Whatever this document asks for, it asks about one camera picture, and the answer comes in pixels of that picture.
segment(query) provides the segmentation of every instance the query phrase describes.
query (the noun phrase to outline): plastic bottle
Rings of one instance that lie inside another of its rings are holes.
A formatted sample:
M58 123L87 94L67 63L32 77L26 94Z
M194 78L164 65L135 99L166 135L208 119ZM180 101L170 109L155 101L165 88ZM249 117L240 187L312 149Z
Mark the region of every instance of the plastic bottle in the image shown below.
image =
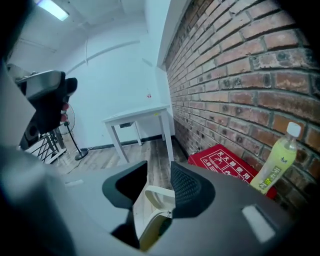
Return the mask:
M296 138L299 137L300 131L300 125L289 122L286 135L276 141L262 169L250 182L252 187L266 194L293 164L297 155Z

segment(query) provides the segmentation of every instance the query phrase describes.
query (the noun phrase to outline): brick wall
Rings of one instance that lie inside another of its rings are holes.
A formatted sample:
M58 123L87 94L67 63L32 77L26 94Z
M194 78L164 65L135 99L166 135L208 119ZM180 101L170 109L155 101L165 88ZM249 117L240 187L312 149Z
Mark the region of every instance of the brick wall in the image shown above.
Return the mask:
M320 178L320 76L303 34L270 0L194 0L165 60L175 134L191 154L223 144L259 171L301 125L276 202L292 214Z

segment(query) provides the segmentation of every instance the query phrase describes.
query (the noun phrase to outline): white wall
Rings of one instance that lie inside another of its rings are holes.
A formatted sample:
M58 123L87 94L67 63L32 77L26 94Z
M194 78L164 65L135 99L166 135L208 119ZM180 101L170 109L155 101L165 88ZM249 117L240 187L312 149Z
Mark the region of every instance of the white wall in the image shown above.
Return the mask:
M146 23L141 18L109 29L102 27L89 35L87 54L83 42L73 50L62 48L50 60L52 68L67 72L83 62L85 55L90 58L107 51L67 75L67 78L78 79L77 91L69 103L75 112L73 132L81 148L112 143L101 122L103 119L121 111L160 102L155 74L148 62L143 61L145 46L148 45L146 35ZM138 128L142 138L161 134L155 117L139 121ZM133 127L116 129L122 142L136 139Z
M169 83L163 63L180 20L190 0L145 0L145 20L149 49L146 58L153 65L155 83L160 101L171 105ZM169 109L170 130L175 134L172 105Z
M19 41L8 61L32 73L43 70L43 64L53 56L53 52L41 45Z

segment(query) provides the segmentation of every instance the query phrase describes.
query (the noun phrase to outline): fan base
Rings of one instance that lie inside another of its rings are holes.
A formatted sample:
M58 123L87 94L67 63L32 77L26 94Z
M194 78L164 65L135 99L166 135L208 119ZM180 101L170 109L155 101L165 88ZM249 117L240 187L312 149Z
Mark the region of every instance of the fan base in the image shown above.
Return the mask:
M85 150L85 149L82 149L81 150L81 153L77 154L74 158L74 160L78 161L82 158L84 158L86 155L88 155L89 151L88 150Z

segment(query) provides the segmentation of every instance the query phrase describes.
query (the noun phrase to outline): skirting board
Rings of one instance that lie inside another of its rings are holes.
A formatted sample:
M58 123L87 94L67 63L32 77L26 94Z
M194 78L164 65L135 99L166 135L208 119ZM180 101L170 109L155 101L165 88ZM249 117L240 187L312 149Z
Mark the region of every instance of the skirting board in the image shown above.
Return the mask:
M159 140L159 139L162 139L161 134L156 135L156 136L142 138L141 142L144 143L144 142L149 142L149 141L154 141L154 140ZM174 135L171 136L171 139L177 141L177 139ZM186 150L181 147L181 144L179 143L179 141L177 141L177 142L178 142L180 148L182 149L183 154L186 156ZM138 143L137 140L129 140L129 141L121 142L121 145L126 146L126 145L131 145L131 144L136 144L136 143ZM94 146L92 148L91 147L84 147L84 148L81 148L81 150L103 150L103 149L108 149L108 148L113 148L113 147L114 147L113 144L107 144L107 145L101 145L101 146Z

